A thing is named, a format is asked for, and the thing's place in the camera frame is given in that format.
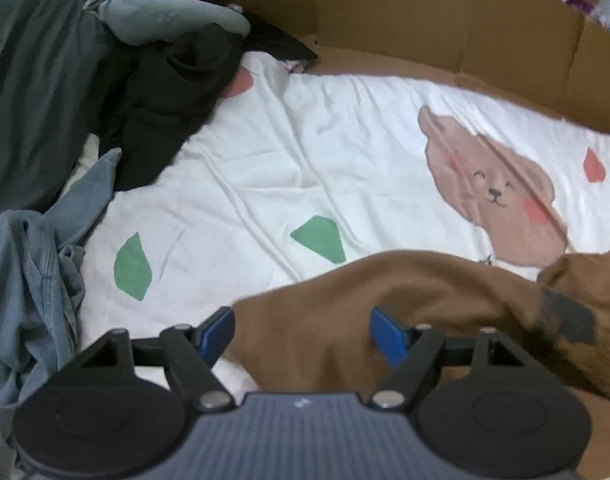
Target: brown garment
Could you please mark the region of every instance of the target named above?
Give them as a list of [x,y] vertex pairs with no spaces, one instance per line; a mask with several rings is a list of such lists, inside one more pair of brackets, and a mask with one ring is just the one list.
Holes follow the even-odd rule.
[[563,256],[538,283],[446,254],[376,254],[237,302],[227,354],[263,390],[368,396],[390,371],[369,337],[374,306],[450,336],[495,326],[569,386],[610,398],[610,252]]

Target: white blanket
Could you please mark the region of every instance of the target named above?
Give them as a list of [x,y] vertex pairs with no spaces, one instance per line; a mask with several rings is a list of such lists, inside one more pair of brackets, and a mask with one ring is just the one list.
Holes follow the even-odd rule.
[[[482,186],[493,206],[505,193],[502,206],[516,185],[454,158],[432,172],[426,130],[440,134],[448,121],[447,133],[459,123],[456,134],[484,134],[495,153],[526,157],[528,184],[540,167],[555,198],[532,213],[552,208],[568,251],[610,249],[610,136],[431,82],[290,75],[259,53],[243,65],[253,86],[224,99],[153,186],[118,193],[88,241],[83,345],[116,326],[141,337],[199,324],[243,296],[385,250],[488,260],[534,279],[536,267],[503,261],[522,260],[493,240],[512,232],[443,198],[449,167],[469,171],[460,199]],[[238,398],[253,387],[229,364],[216,373]]]

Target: bear ear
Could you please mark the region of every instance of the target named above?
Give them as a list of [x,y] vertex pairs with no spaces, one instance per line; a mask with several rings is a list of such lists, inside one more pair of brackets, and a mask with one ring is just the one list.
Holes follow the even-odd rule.
[[554,192],[554,184],[552,183],[549,175],[545,173],[539,164],[533,160],[520,155],[520,161],[525,169],[525,173],[530,178],[535,187],[543,193],[549,203],[552,203],[556,197]]
[[441,117],[432,112],[428,106],[421,107],[421,111],[418,113],[418,125],[428,139],[439,137],[447,129]]

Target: light blue garment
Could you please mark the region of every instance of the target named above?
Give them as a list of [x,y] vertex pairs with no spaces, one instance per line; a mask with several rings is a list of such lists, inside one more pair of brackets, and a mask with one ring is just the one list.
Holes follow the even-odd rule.
[[239,12],[199,0],[88,0],[85,9],[96,12],[119,40],[130,45],[173,43],[208,23],[242,36],[251,28]]
[[0,215],[0,479],[14,473],[16,407],[76,352],[82,240],[112,199],[111,150],[45,214]]

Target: gray gripper base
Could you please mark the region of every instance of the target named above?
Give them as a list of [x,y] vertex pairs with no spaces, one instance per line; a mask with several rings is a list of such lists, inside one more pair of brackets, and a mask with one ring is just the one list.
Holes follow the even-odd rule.
[[[445,462],[400,414],[354,394],[249,394],[203,416],[184,444],[138,480],[480,480]],[[578,480],[561,472],[547,480]]]

